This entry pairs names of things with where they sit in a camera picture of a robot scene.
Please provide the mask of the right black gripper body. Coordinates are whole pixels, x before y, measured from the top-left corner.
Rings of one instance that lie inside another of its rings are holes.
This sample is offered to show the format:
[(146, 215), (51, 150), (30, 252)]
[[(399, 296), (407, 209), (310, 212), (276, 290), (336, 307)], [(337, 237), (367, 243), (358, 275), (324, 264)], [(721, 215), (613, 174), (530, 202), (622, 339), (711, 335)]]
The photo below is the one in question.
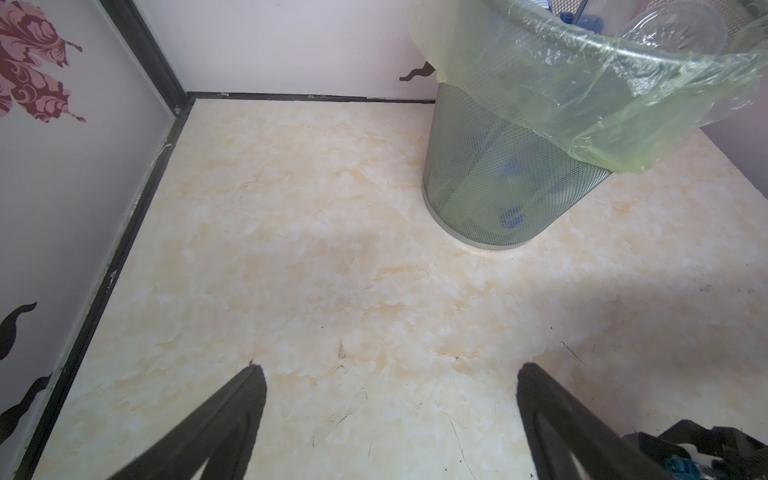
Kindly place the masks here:
[(767, 444), (737, 428), (680, 420), (656, 436), (635, 432), (623, 440), (671, 479), (767, 477)]

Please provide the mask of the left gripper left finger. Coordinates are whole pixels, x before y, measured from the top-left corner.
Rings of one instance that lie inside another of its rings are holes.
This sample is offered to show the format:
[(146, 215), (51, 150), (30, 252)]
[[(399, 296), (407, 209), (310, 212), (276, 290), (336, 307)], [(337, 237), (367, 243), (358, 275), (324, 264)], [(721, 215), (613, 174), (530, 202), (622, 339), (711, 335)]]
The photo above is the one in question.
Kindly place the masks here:
[(261, 366), (250, 364), (114, 479), (242, 479), (267, 399)]

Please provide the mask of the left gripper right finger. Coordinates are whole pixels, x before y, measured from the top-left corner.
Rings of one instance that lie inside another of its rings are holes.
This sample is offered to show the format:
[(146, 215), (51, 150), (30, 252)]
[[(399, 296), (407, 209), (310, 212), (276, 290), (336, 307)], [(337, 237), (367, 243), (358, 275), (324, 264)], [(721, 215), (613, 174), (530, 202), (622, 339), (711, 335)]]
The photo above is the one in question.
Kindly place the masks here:
[(539, 365), (522, 366), (516, 398), (538, 478), (666, 477)]

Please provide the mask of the Fiji bottle pink flower label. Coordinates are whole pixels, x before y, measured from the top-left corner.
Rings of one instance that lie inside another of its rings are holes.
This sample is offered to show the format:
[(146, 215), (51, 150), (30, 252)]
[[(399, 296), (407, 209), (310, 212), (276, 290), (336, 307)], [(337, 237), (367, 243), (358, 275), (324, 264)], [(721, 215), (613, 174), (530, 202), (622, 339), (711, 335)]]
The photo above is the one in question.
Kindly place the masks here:
[(671, 1), (633, 18), (619, 37), (667, 52), (716, 55), (727, 43), (719, 11), (704, 1)]

